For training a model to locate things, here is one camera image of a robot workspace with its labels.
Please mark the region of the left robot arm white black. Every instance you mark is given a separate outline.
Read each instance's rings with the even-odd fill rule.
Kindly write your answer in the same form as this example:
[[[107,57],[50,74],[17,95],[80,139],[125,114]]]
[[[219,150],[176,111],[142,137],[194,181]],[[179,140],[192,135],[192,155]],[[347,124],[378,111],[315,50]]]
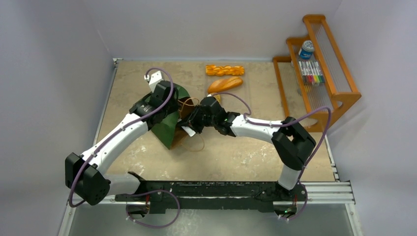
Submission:
[[[81,155],[65,159],[65,184],[70,188],[68,204],[77,207],[73,196],[94,206],[110,195],[128,194],[134,201],[145,198],[146,187],[137,174],[109,175],[112,163],[139,137],[178,111],[178,87],[168,81],[156,83],[153,90],[134,103],[123,120],[101,141]]]

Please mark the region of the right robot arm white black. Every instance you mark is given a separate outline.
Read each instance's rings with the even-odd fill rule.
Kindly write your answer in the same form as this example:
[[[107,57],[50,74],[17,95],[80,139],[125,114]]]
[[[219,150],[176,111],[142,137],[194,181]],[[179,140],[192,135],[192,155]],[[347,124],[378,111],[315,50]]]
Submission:
[[[248,137],[274,145],[283,163],[276,187],[277,196],[282,200],[295,194],[301,171],[316,146],[316,141],[293,117],[270,124],[259,119],[249,120],[243,114],[227,112],[214,97],[204,98],[178,125],[196,133],[213,127],[225,136]]]

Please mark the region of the metal tongs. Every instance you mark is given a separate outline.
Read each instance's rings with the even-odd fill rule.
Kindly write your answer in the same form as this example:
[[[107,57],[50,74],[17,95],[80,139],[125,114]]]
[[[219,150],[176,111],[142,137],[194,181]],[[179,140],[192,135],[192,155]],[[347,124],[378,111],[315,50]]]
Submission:
[[[190,127],[182,126],[181,128],[187,133],[189,137],[193,137],[196,134],[196,132]]]

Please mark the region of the clear plastic tray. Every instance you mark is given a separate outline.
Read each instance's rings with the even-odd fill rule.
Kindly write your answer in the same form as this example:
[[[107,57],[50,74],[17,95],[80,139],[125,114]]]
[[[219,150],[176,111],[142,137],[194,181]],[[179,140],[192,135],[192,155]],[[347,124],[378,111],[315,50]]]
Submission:
[[[243,66],[242,64],[208,64],[208,65],[216,65],[216,66]],[[206,90],[206,94],[210,95],[207,93],[207,89],[209,87],[209,85],[218,80],[218,79],[226,79],[226,78],[230,78],[230,77],[234,77],[234,76],[208,76],[206,74],[206,65],[204,66],[204,70],[205,70],[205,76],[206,76],[206,85],[205,85],[205,90]],[[240,112],[242,114],[246,114],[249,115],[251,113],[251,108],[250,108],[250,89],[249,89],[249,79],[246,76],[246,73],[244,73],[244,75],[238,76],[240,78],[243,79],[243,84],[241,86],[238,86],[236,88],[232,88],[230,90],[227,91],[223,91],[223,92],[217,92],[217,93],[211,93],[211,94],[219,94],[221,95],[221,105],[224,106],[226,108],[226,110],[228,111],[234,111],[234,112]]]

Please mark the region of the set of coloured markers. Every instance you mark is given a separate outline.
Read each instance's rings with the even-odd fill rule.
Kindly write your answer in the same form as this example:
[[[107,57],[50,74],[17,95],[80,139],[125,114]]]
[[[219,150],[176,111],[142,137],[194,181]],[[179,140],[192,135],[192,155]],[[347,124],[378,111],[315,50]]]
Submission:
[[[325,84],[325,77],[317,60],[298,60],[302,81],[306,85]]]

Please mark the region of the blue white jar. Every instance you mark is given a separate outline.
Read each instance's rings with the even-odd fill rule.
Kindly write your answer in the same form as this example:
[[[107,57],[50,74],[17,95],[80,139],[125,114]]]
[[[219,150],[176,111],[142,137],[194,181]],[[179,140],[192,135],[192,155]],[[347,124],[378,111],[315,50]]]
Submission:
[[[303,60],[309,60],[315,51],[314,45],[311,40],[306,40],[302,43],[298,56]]]

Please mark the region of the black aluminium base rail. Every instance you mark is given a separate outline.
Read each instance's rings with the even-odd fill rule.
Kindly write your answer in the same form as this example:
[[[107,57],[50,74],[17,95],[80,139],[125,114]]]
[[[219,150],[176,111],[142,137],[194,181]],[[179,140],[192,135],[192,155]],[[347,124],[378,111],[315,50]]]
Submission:
[[[307,182],[286,190],[275,181],[163,181],[144,180],[133,194],[105,197],[129,205],[148,205],[151,214],[168,209],[257,210],[290,217],[306,203],[351,204],[348,182]]]

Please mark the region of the green brown paper bag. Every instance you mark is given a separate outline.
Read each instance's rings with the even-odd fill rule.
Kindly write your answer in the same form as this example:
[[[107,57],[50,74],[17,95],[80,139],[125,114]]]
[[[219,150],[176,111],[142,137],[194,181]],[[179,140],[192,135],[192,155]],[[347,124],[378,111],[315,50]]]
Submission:
[[[195,106],[199,104],[199,100],[190,97],[185,88],[180,85],[177,85],[177,88],[179,92],[178,111],[168,115],[161,123],[155,125],[151,129],[151,132],[167,149],[174,149],[177,146],[182,145],[184,139],[188,137],[181,126],[177,126],[177,123],[190,114]]]

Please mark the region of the orange fake baguette loaf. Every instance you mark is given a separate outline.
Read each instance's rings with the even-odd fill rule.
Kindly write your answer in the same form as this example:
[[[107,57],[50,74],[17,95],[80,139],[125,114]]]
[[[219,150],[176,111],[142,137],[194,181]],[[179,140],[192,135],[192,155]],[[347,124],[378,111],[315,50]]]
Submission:
[[[227,91],[243,84],[243,79],[237,76],[226,78],[226,79],[218,79],[212,82],[208,89],[207,93],[217,93]]]

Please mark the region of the orange braided fake bread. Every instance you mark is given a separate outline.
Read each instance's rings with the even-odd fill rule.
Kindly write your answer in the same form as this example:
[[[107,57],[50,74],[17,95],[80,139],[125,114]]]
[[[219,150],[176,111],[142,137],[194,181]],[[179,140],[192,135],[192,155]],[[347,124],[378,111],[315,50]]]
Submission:
[[[208,76],[241,76],[244,75],[245,69],[243,66],[216,66],[206,65],[206,74]]]

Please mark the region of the brown fake bread slice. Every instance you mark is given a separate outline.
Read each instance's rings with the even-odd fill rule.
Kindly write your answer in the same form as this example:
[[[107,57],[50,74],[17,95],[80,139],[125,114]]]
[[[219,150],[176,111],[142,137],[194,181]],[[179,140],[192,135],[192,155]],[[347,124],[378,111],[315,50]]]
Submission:
[[[219,94],[213,95],[212,94],[212,97],[214,97],[219,103],[221,103],[221,95],[219,95]]]

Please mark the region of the orange wooden rack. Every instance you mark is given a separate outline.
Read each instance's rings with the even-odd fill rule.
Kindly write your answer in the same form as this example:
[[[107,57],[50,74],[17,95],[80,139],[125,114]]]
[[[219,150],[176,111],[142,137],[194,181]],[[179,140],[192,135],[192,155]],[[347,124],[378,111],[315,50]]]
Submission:
[[[289,55],[272,59],[281,105],[286,116],[294,116],[288,97],[294,94],[306,113],[330,107],[333,125],[361,98],[361,93],[325,15],[305,15],[302,21],[307,34],[287,38]]]

